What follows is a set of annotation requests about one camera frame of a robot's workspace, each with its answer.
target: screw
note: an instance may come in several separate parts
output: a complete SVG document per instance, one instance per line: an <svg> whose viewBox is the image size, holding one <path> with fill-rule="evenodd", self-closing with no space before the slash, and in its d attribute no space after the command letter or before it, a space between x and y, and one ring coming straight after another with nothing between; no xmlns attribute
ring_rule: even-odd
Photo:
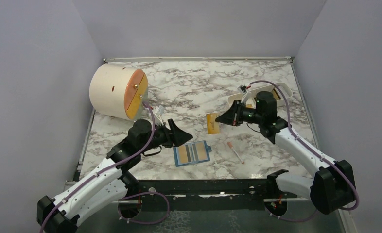
<svg viewBox="0 0 382 233"><path fill-rule="evenodd" d="M254 189L254 186L251 186L250 189ZM255 194L255 191L250 191L250 194Z"/></svg>
<svg viewBox="0 0 382 233"><path fill-rule="evenodd" d="M155 191L156 191L156 190L155 190L155 188L154 188L154 187L151 187L151 188L149 188L149 189L148 189L148 192L155 192Z"/></svg>

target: small white object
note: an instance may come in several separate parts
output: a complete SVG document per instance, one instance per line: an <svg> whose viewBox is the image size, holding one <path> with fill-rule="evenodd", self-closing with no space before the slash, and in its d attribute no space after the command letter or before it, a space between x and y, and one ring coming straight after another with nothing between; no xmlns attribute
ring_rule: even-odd
<svg viewBox="0 0 382 233"><path fill-rule="evenodd" d="M160 105L158 106L155 111L154 111L154 114L157 114L157 115L160 115L162 116L162 114L164 114L164 111L165 111L165 107Z"/></svg>
<svg viewBox="0 0 382 233"><path fill-rule="evenodd" d="M247 92L243 95L241 102L246 103L251 98L251 91L247 90Z"/></svg>
<svg viewBox="0 0 382 233"><path fill-rule="evenodd" d="M234 154L240 159L241 163L244 164L244 160L240 157L240 155L235 151L234 147L232 146L231 142L227 142L227 145L232 149Z"/></svg>
<svg viewBox="0 0 382 233"><path fill-rule="evenodd" d="M246 93L246 90L243 91L242 88L243 88L243 85L239 86L239 87L237 88L237 91L240 92L242 95L244 95L244 94Z"/></svg>
<svg viewBox="0 0 382 233"><path fill-rule="evenodd" d="M156 118L156 125L163 125L164 119L162 118L162 114L164 114L165 107L160 105L157 108L153 109L154 116Z"/></svg>

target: black bracket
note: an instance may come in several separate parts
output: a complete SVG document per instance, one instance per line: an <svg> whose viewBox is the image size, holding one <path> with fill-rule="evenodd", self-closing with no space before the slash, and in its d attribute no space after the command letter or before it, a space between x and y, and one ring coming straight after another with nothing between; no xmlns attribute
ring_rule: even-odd
<svg viewBox="0 0 382 233"><path fill-rule="evenodd" d="M286 120L277 116L277 101L268 91L257 93L255 109L247 108L240 100L234 100L230 109L215 121L232 126L240 126L243 122L257 124L260 133L273 144L276 134L288 126Z"/></svg>
<svg viewBox="0 0 382 233"><path fill-rule="evenodd" d="M334 165L355 187L351 165L346 160L335 162ZM354 193L349 185L332 167L320 168L315 173L310 198L317 210L326 215L355 201Z"/></svg>
<svg viewBox="0 0 382 233"><path fill-rule="evenodd" d="M47 215L55 207L54 199L50 199L48 196L44 196L38 201L36 210L36 221L41 225ZM73 219L67 219L65 212L55 210L51 218L48 220L44 231L46 233L75 233L78 227L76 222L79 219L79 215L76 215Z"/></svg>

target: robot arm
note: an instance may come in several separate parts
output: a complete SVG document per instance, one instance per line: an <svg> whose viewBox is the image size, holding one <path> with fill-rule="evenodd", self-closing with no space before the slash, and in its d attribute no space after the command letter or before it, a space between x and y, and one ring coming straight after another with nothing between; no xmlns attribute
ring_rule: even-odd
<svg viewBox="0 0 382 233"><path fill-rule="evenodd" d="M277 103L270 92L259 92L256 99L255 109L247 108L243 101L235 100L216 121L231 126L239 126L243 122L257 124L264 137L289 152L312 176L305 178L281 170L267 176L267 179L275 182L282 192L311 200L323 214L355 201L351 165L345 160L337 162L299 136L287 121L277 116Z"/></svg>
<svg viewBox="0 0 382 233"><path fill-rule="evenodd" d="M159 146L178 147L192 139L192 135L179 129L172 119L168 120L170 129L160 117L156 123L154 136L142 153ZM150 136L150 122L143 119L136 121L128 131L128 136L115 145L93 171L53 199L44 196L39 200L37 221L41 226L44 225L43 230L46 233L73 233L82 222L104 206L127 195L137 194L139 182L128 170L140 162L141 156L135 156L118 166L116 164L143 148Z"/></svg>

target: wire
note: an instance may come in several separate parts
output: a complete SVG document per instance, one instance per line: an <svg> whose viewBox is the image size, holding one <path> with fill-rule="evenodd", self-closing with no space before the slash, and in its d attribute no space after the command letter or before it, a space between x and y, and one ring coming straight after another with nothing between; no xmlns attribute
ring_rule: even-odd
<svg viewBox="0 0 382 233"><path fill-rule="evenodd" d="M139 197L139 196L147 195L147 194L149 194L149 195L156 194L156 195L161 196L162 198L164 198L165 202L167 203L167 212L165 212L164 217L160 218L157 221L153 221L153 222L136 221L136 220L131 220L130 218L124 218L124 216L122 216L121 211L118 209L118 213L120 214L120 220L124 219L124 220L127 221L127 223L133 222L133 223L142 224L142 225L154 225L154 224L158 224L158 223L164 221L168 217L168 215L170 213L170 202L168 201L167 197L164 196L164 194L162 194L162 193L158 193L158 192L143 192L143 193L138 193L138 194L135 194L135 195L132 195L132 196L124 197L124 198L119 199L119 200L126 200L126 199L130 199L130 198L134 198L134 197Z"/></svg>
<svg viewBox="0 0 382 233"><path fill-rule="evenodd" d="M139 150L137 151L136 153L134 153L133 155L129 156L128 158L126 159L123 159L115 164L112 164L112 165L109 165L107 167L105 167L104 169L98 171L96 174L97 175L101 175L102 173L116 167L116 166L119 166L119 165L122 165L122 164L125 164L126 162L128 162L130 159L134 158L135 156L138 156L140 155L147 147L148 145L151 143L151 140L153 139L154 137L154 132L155 132L155 117L154 117L154 114L153 114L153 111L152 111L152 108L151 106L149 105L149 103L147 101L143 101L142 102L142 105L144 105L144 107L148 108L148 110L150 111L150 114L151 114L151 120L152 120L152 130L151 130L151 135L150 135L150 138L148 139L147 143L145 143L145 145ZM42 222L41 224L41 228L39 229L39 233L43 233L44 232L44 229L45 229L45 226L47 225L47 222L48 220L51 218L51 216L54 214L54 212L62 206L62 204L66 203L73 195L75 195L75 193L77 193L79 190L81 190L86 184L88 184L89 182L91 182L93 179L95 179L97 176L96 175L92 175L91 177L89 177L88 179L86 179L84 182L82 182L78 187L76 187L72 192L70 192L65 198L63 198L62 201L60 201L49 213L48 215L46 216L46 218L44 219L44 221Z"/></svg>
<svg viewBox="0 0 382 233"><path fill-rule="evenodd" d="M279 202L279 204L281 204L281 198L282 198L282 195L280 195L280 197L277 199L277 201Z"/></svg>
<svg viewBox="0 0 382 233"><path fill-rule="evenodd" d="M249 127L249 128L250 128L252 131L254 131L254 132L261 133L260 131L257 131L257 130L255 130L255 129L251 128L251 127L248 125L248 123L247 123L247 127Z"/></svg>
<svg viewBox="0 0 382 233"><path fill-rule="evenodd" d="M270 214L270 216L278 218L279 220L283 220L283 221L286 221L286 222L297 222L297 223L298 222L307 222L307 221L313 219L318 214L318 210L316 209L309 217L297 220L297 219L288 219L288 218L284 218L284 217L281 217L281 216L277 216L277 215L271 213L270 210L267 209L267 207L265 208L265 210Z"/></svg>
<svg viewBox="0 0 382 233"><path fill-rule="evenodd" d="M267 80L256 80L256 81L253 81L250 83L250 85L253 85L255 83L268 83L268 84L271 84L272 86L275 87L275 89L277 89L279 91L279 93L281 94L281 96L283 97L284 99L284 102L285 102L285 105L287 107L287 122L288 122L288 130L290 131L290 133L293 135L293 137L298 141L300 142L308 151L310 151L313 155L317 156L317 158L319 158L320 160L324 161L325 163L327 163L328 165L330 165L345 181L346 183L349 185L349 187L351 188L351 190L353 191L354 193L354 196L356 198L356 202L354 203L354 206L352 207L342 207L340 208L341 210L355 210L357 209L357 207L359 206L360 204L360 197L357 193L357 190L356 188L354 187L354 185L351 183L351 181L345 176L345 174L340 171L340 169L334 165L332 162L330 162L329 160L327 160L326 158L323 158L318 152L316 152L315 150L313 150L309 145L307 145L302 139L301 137L299 137L299 135L297 135L296 133L294 133L292 127L291 127L291 118L290 118L290 107L289 107L289 104L288 104L288 101L287 101L287 98L285 97L284 93L282 92L282 90L277 86L275 85L274 83L270 82L270 81L267 81Z"/></svg>

